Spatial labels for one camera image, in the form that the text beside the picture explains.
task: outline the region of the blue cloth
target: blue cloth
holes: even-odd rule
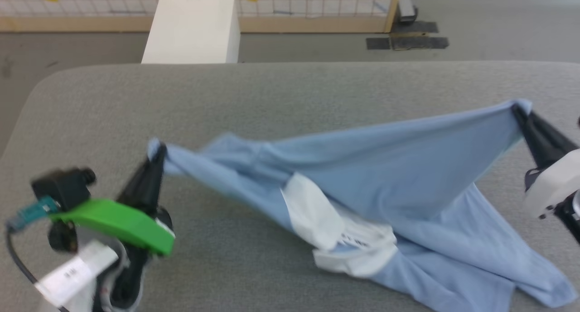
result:
[[[299,172],[358,215],[392,225],[398,252],[371,280],[438,312],[507,312],[514,288],[549,307],[576,299],[474,182],[520,141],[512,101],[458,114],[262,142],[232,134],[200,153],[168,145],[187,175],[294,232],[280,188]],[[149,153],[159,143],[152,140]]]

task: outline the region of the gray floor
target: gray floor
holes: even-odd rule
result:
[[[240,62],[580,62],[580,0],[414,0],[445,50],[368,51],[369,35],[243,35]],[[29,92],[67,68],[139,62],[146,34],[0,34],[0,153]]]

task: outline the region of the blue cable connector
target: blue cable connector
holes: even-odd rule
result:
[[[6,222],[6,227],[12,232],[19,232],[38,219],[56,212],[58,212],[58,203],[50,197],[43,197],[38,202],[18,211],[16,216]]]

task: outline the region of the white grid fabric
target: white grid fabric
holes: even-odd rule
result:
[[[238,0],[242,17],[386,16],[391,0]],[[145,16],[157,0],[0,0],[0,16]]]

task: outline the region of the wooden frame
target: wooden frame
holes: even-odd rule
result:
[[[240,17],[246,33],[390,32],[398,0],[387,17]],[[153,17],[0,17],[0,32],[148,32]]]

